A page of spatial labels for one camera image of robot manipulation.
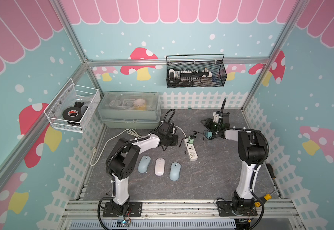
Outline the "pale blue wireless mouse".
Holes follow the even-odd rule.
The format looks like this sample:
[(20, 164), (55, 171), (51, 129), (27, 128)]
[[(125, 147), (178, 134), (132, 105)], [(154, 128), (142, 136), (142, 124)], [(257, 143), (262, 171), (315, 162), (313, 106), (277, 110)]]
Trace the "pale blue wireless mouse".
[(169, 178), (172, 181), (177, 181), (180, 177), (181, 164), (172, 163), (170, 168)]

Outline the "light blue wireless mouse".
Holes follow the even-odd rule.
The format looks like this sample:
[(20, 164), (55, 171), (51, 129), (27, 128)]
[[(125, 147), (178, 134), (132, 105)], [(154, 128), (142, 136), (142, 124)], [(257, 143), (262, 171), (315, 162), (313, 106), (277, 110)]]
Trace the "light blue wireless mouse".
[(139, 173), (146, 173), (151, 162), (151, 158), (149, 156), (143, 156), (138, 165)]

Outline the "yellow handled screwdriver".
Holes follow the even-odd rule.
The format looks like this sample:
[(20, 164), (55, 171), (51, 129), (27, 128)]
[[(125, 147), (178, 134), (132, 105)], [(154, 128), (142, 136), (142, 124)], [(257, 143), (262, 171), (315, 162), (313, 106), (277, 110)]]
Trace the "yellow handled screwdriver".
[(272, 199), (272, 195), (274, 193), (271, 193), (271, 194), (266, 194), (262, 197), (260, 197), (256, 202), (255, 202), (255, 207), (256, 208), (259, 208), (261, 207), (262, 205), (264, 205), (268, 200)]

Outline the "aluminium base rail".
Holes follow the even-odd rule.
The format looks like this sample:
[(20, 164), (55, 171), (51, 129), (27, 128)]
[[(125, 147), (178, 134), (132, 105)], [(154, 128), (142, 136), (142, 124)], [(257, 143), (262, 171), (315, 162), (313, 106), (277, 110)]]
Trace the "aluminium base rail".
[(71, 201), (60, 218), (59, 230), (234, 230), (249, 224), (255, 230), (304, 230), (300, 215), (289, 199), (272, 199), (262, 218), (251, 212), (221, 216), (215, 200), (144, 200), (140, 217), (97, 217), (97, 201)]

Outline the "teal USB charger plug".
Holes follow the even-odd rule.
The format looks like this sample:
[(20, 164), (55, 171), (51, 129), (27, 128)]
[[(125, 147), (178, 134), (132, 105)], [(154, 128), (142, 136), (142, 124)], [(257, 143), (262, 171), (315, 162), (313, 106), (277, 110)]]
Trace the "teal USB charger plug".
[(211, 139), (212, 136), (213, 136), (213, 133), (212, 132), (207, 132), (205, 136), (206, 136), (206, 138)]

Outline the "green USB charger plug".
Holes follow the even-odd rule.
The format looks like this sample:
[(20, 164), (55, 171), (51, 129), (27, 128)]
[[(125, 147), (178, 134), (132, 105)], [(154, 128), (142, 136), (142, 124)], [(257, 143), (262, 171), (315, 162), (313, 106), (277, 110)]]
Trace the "green USB charger plug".
[(189, 137), (188, 138), (188, 144), (193, 144), (194, 143), (194, 138)]

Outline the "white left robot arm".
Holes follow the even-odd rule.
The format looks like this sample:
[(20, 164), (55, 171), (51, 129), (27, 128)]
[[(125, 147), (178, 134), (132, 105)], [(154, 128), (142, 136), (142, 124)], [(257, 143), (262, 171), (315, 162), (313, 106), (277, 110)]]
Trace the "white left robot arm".
[(106, 160), (106, 173), (112, 184), (112, 196), (108, 200), (116, 215), (124, 216), (129, 211), (128, 180), (139, 154), (160, 146), (177, 146), (178, 135), (175, 133), (174, 123), (162, 122), (145, 136), (117, 141)]

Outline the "black tape roll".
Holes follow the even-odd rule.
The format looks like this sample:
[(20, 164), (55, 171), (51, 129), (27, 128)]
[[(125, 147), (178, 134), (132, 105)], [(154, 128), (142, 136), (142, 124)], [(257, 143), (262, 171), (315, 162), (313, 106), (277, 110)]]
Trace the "black tape roll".
[(79, 107), (70, 107), (63, 111), (63, 119), (68, 122), (80, 122), (82, 119), (82, 111)]

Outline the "white pink wireless mouse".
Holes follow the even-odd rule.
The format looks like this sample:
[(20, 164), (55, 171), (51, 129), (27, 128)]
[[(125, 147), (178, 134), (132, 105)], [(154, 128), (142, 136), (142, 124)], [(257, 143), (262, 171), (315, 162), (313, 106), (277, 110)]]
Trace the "white pink wireless mouse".
[(164, 174), (164, 171), (165, 171), (165, 159), (163, 158), (156, 159), (155, 175), (162, 176)]

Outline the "green plastic storage box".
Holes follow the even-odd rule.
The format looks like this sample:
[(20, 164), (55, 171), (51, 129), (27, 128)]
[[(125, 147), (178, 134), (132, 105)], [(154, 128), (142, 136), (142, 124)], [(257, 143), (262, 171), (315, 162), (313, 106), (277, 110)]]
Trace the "green plastic storage box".
[(151, 130), (161, 121), (159, 93), (105, 92), (97, 110), (109, 128)]

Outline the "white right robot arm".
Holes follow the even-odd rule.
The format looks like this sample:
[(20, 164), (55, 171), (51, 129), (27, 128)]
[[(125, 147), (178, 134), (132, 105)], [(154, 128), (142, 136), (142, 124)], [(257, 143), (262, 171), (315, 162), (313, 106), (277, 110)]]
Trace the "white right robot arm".
[(255, 184), (257, 174), (269, 154), (267, 139), (258, 130), (230, 127), (229, 113), (223, 111), (214, 112), (213, 118), (201, 120), (201, 123), (206, 128), (203, 132), (206, 139), (223, 138), (237, 142), (242, 166), (239, 184), (228, 209), (237, 216), (250, 213), (254, 210), (256, 202), (264, 202), (255, 195)]

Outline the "white power strip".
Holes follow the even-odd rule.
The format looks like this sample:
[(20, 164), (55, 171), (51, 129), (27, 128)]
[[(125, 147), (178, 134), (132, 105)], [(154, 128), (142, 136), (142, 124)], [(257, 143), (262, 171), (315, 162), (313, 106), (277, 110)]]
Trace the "white power strip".
[(188, 154), (190, 161), (191, 162), (196, 161), (198, 159), (198, 155), (194, 147), (194, 144), (188, 144), (188, 138), (185, 139), (184, 142), (186, 145), (186, 153)]

